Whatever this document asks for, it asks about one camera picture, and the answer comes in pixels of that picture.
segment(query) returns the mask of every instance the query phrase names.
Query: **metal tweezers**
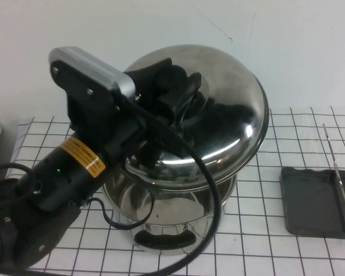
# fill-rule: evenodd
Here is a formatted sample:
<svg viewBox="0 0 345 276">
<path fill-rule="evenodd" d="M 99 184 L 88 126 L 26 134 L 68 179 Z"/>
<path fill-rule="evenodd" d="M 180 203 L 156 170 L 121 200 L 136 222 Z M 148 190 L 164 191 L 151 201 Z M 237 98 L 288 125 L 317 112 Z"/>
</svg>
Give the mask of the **metal tweezers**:
<svg viewBox="0 0 345 276">
<path fill-rule="evenodd" d="M 342 196 L 343 196 L 343 201 L 344 201 L 344 203 L 345 203 L 345 191 L 344 191 L 343 182 L 341 181 L 341 177 L 340 177 L 340 174 L 339 174 L 338 165 L 336 164 L 335 155 L 334 155 L 334 152 L 333 152 L 332 147 L 331 147 L 331 141 L 329 140 L 328 133 L 327 133 L 327 129 L 326 129 L 326 126 L 325 126 L 324 124 L 323 124 L 323 129 L 324 129 L 324 133 L 325 133 L 325 135 L 326 135 L 326 139 L 327 139 L 327 142 L 328 142 L 329 150 L 330 150 L 331 155 L 332 155 L 333 167 L 335 168 L 335 173 L 336 173 L 337 182 L 338 182 L 338 184 L 339 184 L 339 187 L 340 187 L 340 190 L 341 190 L 341 193 L 342 193 Z"/>
</svg>

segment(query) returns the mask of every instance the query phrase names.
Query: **stainless steel pot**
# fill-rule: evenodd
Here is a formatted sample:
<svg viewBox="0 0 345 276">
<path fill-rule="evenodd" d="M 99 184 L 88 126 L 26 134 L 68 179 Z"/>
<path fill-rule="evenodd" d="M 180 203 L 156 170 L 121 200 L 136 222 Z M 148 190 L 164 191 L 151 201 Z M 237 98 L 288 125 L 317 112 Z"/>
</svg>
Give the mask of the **stainless steel pot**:
<svg viewBox="0 0 345 276">
<path fill-rule="evenodd" d="M 236 176 L 218 185 L 222 207 L 235 185 Z M 116 173 L 106 182 L 103 192 L 114 207 L 113 220 L 119 223 L 135 223 L 150 211 L 151 197 L 147 189 L 136 185 L 122 173 Z M 200 244 L 211 224 L 213 205 L 209 189 L 194 192 L 155 189 L 154 192 L 156 200 L 151 217 L 145 224 L 128 231 L 127 235 L 145 251 L 164 254 L 191 252 Z"/>
<path fill-rule="evenodd" d="M 224 205 L 235 186 L 235 175 L 255 156 L 265 138 L 269 124 L 265 92 L 254 74 L 234 57 L 200 45 L 177 45 L 151 52 L 127 71 L 166 58 L 188 75 L 199 72 L 202 76 L 195 98 L 199 108 L 195 115 L 184 118 L 179 131 L 193 139 L 193 147 L 212 174 Z M 147 223 L 131 231 L 135 243 L 143 249 L 190 252 L 210 224 L 212 201 L 207 182 L 190 156 L 180 159 L 156 150 L 159 157 L 151 159 L 154 166 L 146 167 L 138 161 L 138 152 L 103 191 L 115 207 L 114 219 L 130 224 L 150 209 L 148 192 L 129 177 L 142 179 L 155 190 L 157 201 Z"/>
</svg>

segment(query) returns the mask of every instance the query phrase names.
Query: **black wire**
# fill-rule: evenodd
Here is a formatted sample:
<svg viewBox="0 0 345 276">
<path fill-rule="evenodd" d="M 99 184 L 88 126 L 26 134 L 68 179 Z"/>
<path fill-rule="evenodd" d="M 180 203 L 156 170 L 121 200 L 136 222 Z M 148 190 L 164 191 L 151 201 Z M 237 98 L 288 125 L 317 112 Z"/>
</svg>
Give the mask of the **black wire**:
<svg viewBox="0 0 345 276">
<path fill-rule="evenodd" d="M 149 194 L 151 196 L 151 208 L 149 210 L 149 213 L 145 216 L 145 218 L 140 220 L 140 221 L 138 221 L 137 223 L 132 223 L 132 224 L 116 223 L 115 221 L 112 221 L 111 218 L 108 217 L 108 214 L 106 214 L 105 204 L 104 204 L 104 202 L 101 199 L 94 197 L 94 198 L 89 199 L 88 202 L 97 201 L 101 205 L 104 219 L 106 220 L 106 222 L 109 225 L 111 225 L 115 229 L 131 230 L 131 229 L 134 229 L 134 228 L 144 224 L 149 219 L 149 217 L 151 216 L 152 211 L 154 209 L 154 206 L 155 206 L 155 193 L 148 186 L 146 186 L 145 188 L 148 190 L 148 192 L 149 192 Z"/>
<path fill-rule="evenodd" d="M 18 170 L 22 170 L 27 173 L 29 180 L 30 180 L 30 185 L 28 189 L 20 196 L 10 199 L 10 200 L 4 200 L 0 202 L 0 208 L 7 208 L 9 205 L 12 205 L 14 203 L 17 203 L 18 201 L 24 200 L 27 197 L 33 195 L 33 192 L 35 191 L 36 185 L 35 185 L 35 175 L 32 171 L 27 166 L 24 166 L 22 164 L 17 164 L 17 163 L 4 163 L 0 164 L 0 171 L 5 170 L 7 168 L 16 168 Z M 0 186 L 3 185 L 4 183 L 8 182 L 9 180 L 3 179 L 0 181 Z"/>
</svg>

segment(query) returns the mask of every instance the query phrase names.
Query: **white wall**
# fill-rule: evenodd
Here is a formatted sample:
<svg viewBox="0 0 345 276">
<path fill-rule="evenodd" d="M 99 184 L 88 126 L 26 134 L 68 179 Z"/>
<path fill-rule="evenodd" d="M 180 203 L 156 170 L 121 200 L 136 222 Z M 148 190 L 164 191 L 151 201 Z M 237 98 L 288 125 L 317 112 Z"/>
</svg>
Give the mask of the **white wall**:
<svg viewBox="0 0 345 276">
<path fill-rule="evenodd" d="M 173 44 L 237 57 L 272 107 L 345 105 L 345 0 L 0 0 L 0 117 L 66 114 L 53 47 L 123 70 Z"/>
</svg>

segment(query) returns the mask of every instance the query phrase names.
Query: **black tray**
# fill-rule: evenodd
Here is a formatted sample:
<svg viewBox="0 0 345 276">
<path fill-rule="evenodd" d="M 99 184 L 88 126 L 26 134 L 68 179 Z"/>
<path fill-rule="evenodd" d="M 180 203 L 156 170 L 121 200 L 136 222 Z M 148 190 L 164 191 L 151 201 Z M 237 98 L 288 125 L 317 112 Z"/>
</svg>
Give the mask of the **black tray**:
<svg viewBox="0 0 345 276">
<path fill-rule="evenodd" d="M 345 191 L 345 171 L 339 170 Z M 294 235 L 345 239 L 345 202 L 334 170 L 281 170 L 285 227 Z"/>
</svg>

